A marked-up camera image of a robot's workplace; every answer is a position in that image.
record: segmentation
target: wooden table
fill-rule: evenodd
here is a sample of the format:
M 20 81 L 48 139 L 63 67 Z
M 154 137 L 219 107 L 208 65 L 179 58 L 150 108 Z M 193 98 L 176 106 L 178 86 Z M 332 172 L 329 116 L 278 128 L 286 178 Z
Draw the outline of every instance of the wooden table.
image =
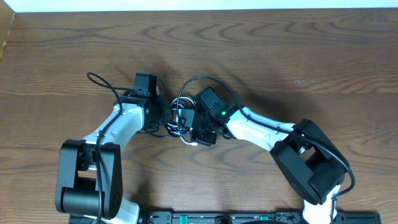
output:
M 191 77 L 227 83 L 252 110 L 316 122 L 349 160 L 344 211 L 398 215 L 398 9 L 17 14 L 0 65 L 0 223 L 66 223 L 54 206 L 58 155 L 111 112 L 114 86 L 153 73 L 175 97 Z M 194 95 L 212 82 L 187 87 Z M 124 196 L 176 211 L 302 209 L 265 150 L 135 135 Z M 346 178 L 344 187 L 349 184 Z

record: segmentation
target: white wall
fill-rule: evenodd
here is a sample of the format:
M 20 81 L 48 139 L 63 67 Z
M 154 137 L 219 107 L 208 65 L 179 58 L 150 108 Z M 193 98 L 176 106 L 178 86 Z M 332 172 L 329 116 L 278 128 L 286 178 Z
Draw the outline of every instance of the white wall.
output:
M 5 0 L 15 12 L 398 7 L 398 0 Z

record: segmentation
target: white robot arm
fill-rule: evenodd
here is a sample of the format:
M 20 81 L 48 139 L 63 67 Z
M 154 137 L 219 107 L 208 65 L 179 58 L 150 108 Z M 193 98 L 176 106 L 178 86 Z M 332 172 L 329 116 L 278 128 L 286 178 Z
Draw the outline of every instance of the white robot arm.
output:
M 288 183 L 304 199 L 304 219 L 309 224 L 333 223 L 337 214 L 335 197 L 349 166 L 315 123 L 307 119 L 298 124 L 281 123 L 237 102 L 228 106 L 210 87 L 193 100 L 196 108 L 177 106 L 177 126 L 190 130 L 191 142 L 195 143 L 192 145 L 214 144 L 214 129 L 218 128 L 224 136 L 262 147 L 270 152 Z M 146 224 L 140 207 L 123 198 L 120 153 L 138 130 L 159 128 L 171 119 L 169 104 L 156 91 L 156 77 L 138 73 L 134 90 L 118 97 L 111 115 L 98 129 L 81 141 L 67 140 L 63 144 L 55 196 L 57 210 L 101 219 L 104 223 Z M 299 155 L 311 147 L 315 153 L 303 161 Z M 102 178 L 82 178 L 78 170 L 97 170 Z M 97 215 L 99 208 L 102 218 Z

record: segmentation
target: green connector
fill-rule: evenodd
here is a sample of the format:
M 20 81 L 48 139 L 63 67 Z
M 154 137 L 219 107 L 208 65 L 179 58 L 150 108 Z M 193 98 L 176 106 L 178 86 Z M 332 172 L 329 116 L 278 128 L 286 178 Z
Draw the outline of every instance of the green connector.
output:
M 189 224 L 188 223 L 188 215 L 181 215 L 180 216 L 180 224 Z

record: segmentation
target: black cable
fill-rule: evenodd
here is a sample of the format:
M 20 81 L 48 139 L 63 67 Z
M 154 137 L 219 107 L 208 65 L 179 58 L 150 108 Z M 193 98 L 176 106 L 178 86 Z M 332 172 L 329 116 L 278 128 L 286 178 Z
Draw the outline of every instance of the black cable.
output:
M 242 113 L 242 115 L 243 115 L 246 119 L 248 119 L 249 121 L 252 121 L 253 123 L 259 124 L 259 125 L 264 126 L 264 127 L 266 127 L 266 128 L 272 129 L 272 130 L 274 130 L 274 131 L 280 131 L 280 132 L 285 133 L 285 134 L 293 135 L 294 137 L 299 138 L 299 139 L 301 139 L 301 140 L 303 140 L 303 141 L 305 141 L 305 142 L 307 142 L 307 143 L 310 143 L 310 144 L 312 144 L 312 145 L 314 145 L 314 146 L 317 146 L 317 147 L 322 148 L 324 151 L 326 151 L 326 152 L 329 153 L 331 156 L 333 156 L 333 157 L 345 168 L 345 171 L 347 171 L 347 173 L 349 174 L 349 177 L 351 178 L 351 185 L 350 185 L 347 189 L 345 189 L 345 190 L 343 190 L 343 191 L 341 191 L 341 192 L 335 193 L 335 194 L 332 196 L 332 205 L 333 205 L 333 202 L 335 202 L 335 201 L 337 200 L 336 198 L 337 198 L 338 196 L 343 195 L 343 194 L 346 194 L 346 193 L 348 193 L 350 190 L 352 190 L 352 189 L 354 188 L 354 186 L 355 186 L 355 176 L 354 176 L 352 170 L 351 170 L 351 169 L 350 169 L 338 156 L 336 156 L 334 153 L 332 153 L 330 150 L 327 149 L 327 148 L 331 148 L 330 146 L 328 146 L 327 144 L 325 144 L 325 143 L 323 143 L 323 142 L 320 142 L 320 141 L 318 141 L 318 140 L 316 140 L 316 139 L 311 139 L 311 138 L 309 138 L 308 136 L 304 137 L 304 136 L 301 136 L 301 135 L 299 135 L 299 134 L 297 134 L 297 133 L 293 133 L 293 132 L 291 132 L 291 131 L 286 131 L 286 130 L 280 129 L 279 127 L 275 128 L 275 127 L 273 127 L 273 126 L 271 126 L 271 125 L 262 123 L 262 122 L 260 122 L 260 121 L 256 121 L 255 119 L 252 119 L 252 118 L 250 117 L 250 114 L 246 114 L 246 113 L 243 111 L 242 106 L 241 106 L 239 100 L 237 99 L 237 97 L 235 96 L 235 94 L 231 91 L 231 89 L 229 89 L 228 86 L 226 86 L 223 82 L 221 82 L 221 81 L 219 81 L 219 80 L 217 80 L 217 79 L 215 79 L 215 78 L 213 78 L 213 77 L 208 77 L 208 76 L 193 77 L 193 78 L 189 79 L 188 81 L 186 81 L 186 82 L 183 84 L 183 86 L 182 86 L 181 89 L 180 89 L 180 92 L 178 93 L 178 97 L 177 97 L 177 119 L 178 119 L 178 117 L 179 117 L 179 115 L 178 115 L 178 106 L 179 106 L 179 102 L 180 102 L 180 97 L 181 97 L 182 91 L 184 90 L 184 88 L 185 88 L 190 82 L 195 81 L 195 80 L 199 80 L 199 79 L 210 79 L 210 80 L 213 80 L 214 82 L 217 82 L 217 83 L 220 84 L 222 87 L 224 87 L 224 88 L 228 91 L 228 93 L 232 96 L 232 98 L 233 98 L 233 100 L 234 100 L 236 106 L 239 108 L 239 111 L 240 111 L 240 112 Z M 331 219 L 332 219 L 332 224 L 334 223 L 334 222 L 333 222 L 333 211 L 334 211 L 334 209 L 335 209 L 334 206 L 332 206 L 332 208 L 331 208 Z
M 95 81 L 94 79 L 92 79 L 92 78 L 90 77 L 90 75 L 94 75 L 95 77 L 99 78 L 101 81 L 104 81 L 104 79 L 103 79 L 103 78 L 100 78 L 100 76 L 97 75 L 97 74 L 95 74 L 95 73 L 88 72 L 88 73 L 87 73 L 87 78 L 88 78 L 90 81 L 92 81 L 93 83 L 95 83 L 95 84 L 97 84 L 97 85 L 99 85 L 99 86 L 105 87 L 105 88 L 110 88 L 108 85 L 104 85 L 104 84 L 102 84 L 102 83 L 99 83 L 99 82 Z M 130 88 L 121 88 L 121 87 L 113 87 L 113 89 L 114 89 L 114 90 L 130 90 Z
M 126 90 L 122 96 L 128 96 L 131 93 L 131 90 Z
M 169 133 L 170 136 L 175 137 L 175 138 L 179 138 L 181 136 L 191 134 L 190 131 L 180 131 L 180 134 L 175 134 L 175 133 L 172 133 L 172 130 L 170 130 L 169 128 L 166 128 L 166 131 Z
M 94 81 L 90 75 L 95 76 L 96 78 L 99 78 L 102 82 L 104 82 L 106 84 L 100 84 L 97 81 Z M 112 92 L 114 93 L 114 95 L 116 96 L 116 98 L 118 99 L 118 103 L 119 103 L 119 112 L 116 114 L 115 117 L 112 118 L 112 120 L 110 122 L 108 122 L 105 127 L 98 132 L 98 138 L 96 141 L 96 145 L 95 145 L 95 157 L 96 157 L 96 161 L 95 161 L 95 165 L 96 165 L 96 169 L 97 169 L 97 181 L 98 181 L 98 194 L 99 194 L 99 199 L 98 199 L 98 205 L 99 205 L 99 210 L 98 210 L 98 216 L 95 219 L 95 223 L 96 224 L 100 224 L 101 223 L 101 219 L 102 219 L 102 210 L 103 210 L 103 188 L 102 188 L 102 175 L 101 175 L 101 154 L 100 154 L 100 143 L 101 143 L 101 138 L 104 137 L 106 130 L 113 124 L 114 121 L 116 121 L 116 119 L 122 115 L 123 113 L 123 106 L 120 100 L 120 97 L 118 95 L 118 93 L 116 92 L 115 88 L 113 88 L 113 86 L 108 83 L 104 78 L 102 78 L 101 76 L 94 74 L 92 72 L 88 72 L 87 73 L 87 77 L 88 79 L 90 79 L 92 82 L 100 85 L 100 86 L 104 86 L 106 88 L 110 88 L 112 90 Z
M 138 134 L 149 134 L 149 135 L 151 135 L 151 136 L 153 136 L 153 137 L 157 137 L 157 138 L 167 138 L 167 137 L 170 137 L 170 135 L 169 134 L 167 134 L 167 135 L 157 135 L 157 134 L 154 134 L 154 132 L 156 132 L 156 131 L 158 131 L 158 130 L 155 130 L 155 131 L 148 131 L 148 130 L 145 130 L 145 129 L 143 129 L 143 131 L 144 131 L 144 133 L 142 133 L 142 132 L 139 132 L 139 131 L 137 131 L 137 133 Z

